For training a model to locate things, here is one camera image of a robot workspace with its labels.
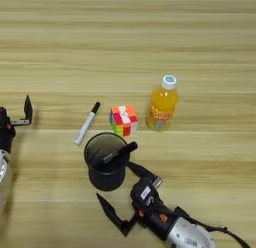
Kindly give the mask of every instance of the black bracket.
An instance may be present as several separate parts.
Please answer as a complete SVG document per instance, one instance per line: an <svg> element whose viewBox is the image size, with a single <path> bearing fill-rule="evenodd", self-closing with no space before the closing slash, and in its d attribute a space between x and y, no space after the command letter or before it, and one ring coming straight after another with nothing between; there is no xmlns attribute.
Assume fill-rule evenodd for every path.
<svg viewBox="0 0 256 248"><path fill-rule="evenodd" d="M32 123L33 108L29 96L27 95L24 103L25 118L20 120L12 120L11 125L13 126L26 126Z"/></svg>

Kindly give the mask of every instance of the orange liquid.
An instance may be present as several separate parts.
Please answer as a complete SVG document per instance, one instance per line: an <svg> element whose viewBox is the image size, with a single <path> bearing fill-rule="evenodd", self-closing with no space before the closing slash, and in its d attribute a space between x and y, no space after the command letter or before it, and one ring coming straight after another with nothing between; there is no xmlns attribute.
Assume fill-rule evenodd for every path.
<svg viewBox="0 0 256 248"><path fill-rule="evenodd" d="M154 131L166 131L170 127L178 99L179 94L176 89L155 89L146 119L148 127Z"/></svg>

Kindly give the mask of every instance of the plastic bottle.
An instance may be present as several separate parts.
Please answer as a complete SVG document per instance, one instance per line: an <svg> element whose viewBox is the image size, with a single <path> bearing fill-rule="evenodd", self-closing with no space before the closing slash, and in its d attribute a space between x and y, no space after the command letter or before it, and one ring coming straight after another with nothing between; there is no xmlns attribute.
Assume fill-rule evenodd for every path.
<svg viewBox="0 0 256 248"><path fill-rule="evenodd" d="M169 128L179 99L176 83L177 81L174 76L166 75L163 77L161 87L153 91L146 117L146 122L150 129L166 131Z"/></svg>

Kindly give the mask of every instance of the white plastic part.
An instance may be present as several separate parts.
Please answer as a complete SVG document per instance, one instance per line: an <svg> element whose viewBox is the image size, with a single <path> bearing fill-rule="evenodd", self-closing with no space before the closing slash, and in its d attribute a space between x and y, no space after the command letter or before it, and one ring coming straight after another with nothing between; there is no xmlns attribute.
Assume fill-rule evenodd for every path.
<svg viewBox="0 0 256 248"><path fill-rule="evenodd" d="M176 77L166 75L162 79L162 87L166 90L173 90L176 88L177 80Z"/></svg>
<svg viewBox="0 0 256 248"><path fill-rule="evenodd" d="M84 122L84 125L82 126L82 128L81 128L81 130L80 130L80 132L79 132L79 135L78 135L77 138L74 140L74 143L75 143L76 145L79 146L79 145L81 144L81 142L82 142L82 140L83 140L83 138L84 138L84 135L86 134L86 132L87 132L87 130L88 130L88 128L89 128L91 122L93 121L94 117L95 117L95 113L90 112L88 118L87 118L86 121Z"/></svg>
<svg viewBox="0 0 256 248"><path fill-rule="evenodd" d="M177 248L215 248L210 233L203 227L193 225L183 218L178 218L167 236L169 247Z"/></svg>
<svg viewBox="0 0 256 248"><path fill-rule="evenodd" d="M4 210L11 189L12 174L6 158L8 158L8 153L4 150L0 150L0 214L2 214Z"/></svg>

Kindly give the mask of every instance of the wooden table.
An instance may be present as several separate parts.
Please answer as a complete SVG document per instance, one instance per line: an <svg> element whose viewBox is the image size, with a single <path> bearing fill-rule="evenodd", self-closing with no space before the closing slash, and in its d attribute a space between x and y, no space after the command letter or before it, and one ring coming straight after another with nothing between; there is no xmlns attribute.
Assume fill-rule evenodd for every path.
<svg viewBox="0 0 256 248"><path fill-rule="evenodd" d="M90 137L109 131L111 106L134 103L140 124L132 160L164 178L159 189L205 223L256 245L256 0L0 0L1 105L34 121L17 128L12 199L1 247L164 247L136 226L124 238L105 217L83 159ZM178 78L170 131L145 125L152 89ZM74 137L102 107L81 147ZM100 192L132 215L127 170ZM239 247L214 234L218 247Z"/></svg>

